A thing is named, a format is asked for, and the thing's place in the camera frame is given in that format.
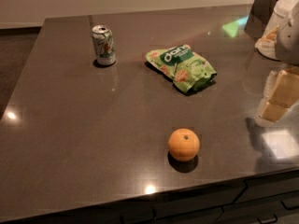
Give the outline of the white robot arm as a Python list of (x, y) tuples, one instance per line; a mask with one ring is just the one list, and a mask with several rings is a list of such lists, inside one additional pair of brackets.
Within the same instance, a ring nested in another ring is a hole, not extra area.
[(299, 2), (278, 0), (255, 48), (268, 59), (288, 65), (271, 71), (265, 82), (258, 121), (275, 123), (299, 100)]

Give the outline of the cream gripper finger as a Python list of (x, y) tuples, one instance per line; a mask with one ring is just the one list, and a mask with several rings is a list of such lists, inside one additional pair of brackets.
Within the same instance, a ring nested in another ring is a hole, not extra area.
[(260, 119), (276, 122), (299, 100), (299, 68), (271, 71), (258, 109)]

